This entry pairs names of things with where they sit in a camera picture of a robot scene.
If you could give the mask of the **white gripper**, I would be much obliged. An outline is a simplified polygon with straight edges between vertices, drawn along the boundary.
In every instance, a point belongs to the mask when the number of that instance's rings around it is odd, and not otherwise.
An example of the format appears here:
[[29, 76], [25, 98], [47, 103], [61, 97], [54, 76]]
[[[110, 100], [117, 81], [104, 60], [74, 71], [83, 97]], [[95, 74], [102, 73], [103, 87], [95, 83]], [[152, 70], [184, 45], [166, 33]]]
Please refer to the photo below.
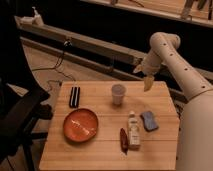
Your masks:
[[152, 75], [155, 75], [159, 72], [162, 63], [163, 58], [153, 50], [150, 50], [141, 64], [137, 65], [133, 70], [133, 73], [143, 72], [145, 75], [150, 75], [144, 78], [145, 91], [149, 91], [151, 89], [154, 82], [154, 77]]

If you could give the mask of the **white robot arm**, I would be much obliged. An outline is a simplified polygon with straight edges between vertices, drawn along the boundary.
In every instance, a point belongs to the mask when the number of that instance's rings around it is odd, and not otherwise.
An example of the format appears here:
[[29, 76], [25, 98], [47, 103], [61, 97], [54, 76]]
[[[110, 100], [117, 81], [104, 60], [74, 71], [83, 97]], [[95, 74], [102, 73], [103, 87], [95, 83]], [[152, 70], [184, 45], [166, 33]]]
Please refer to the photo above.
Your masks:
[[145, 74], [144, 90], [149, 91], [161, 63], [166, 64], [188, 100], [180, 117], [176, 171], [213, 171], [213, 85], [179, 55], [179, 45], [176, 34], [154, 33], [134, 73]]

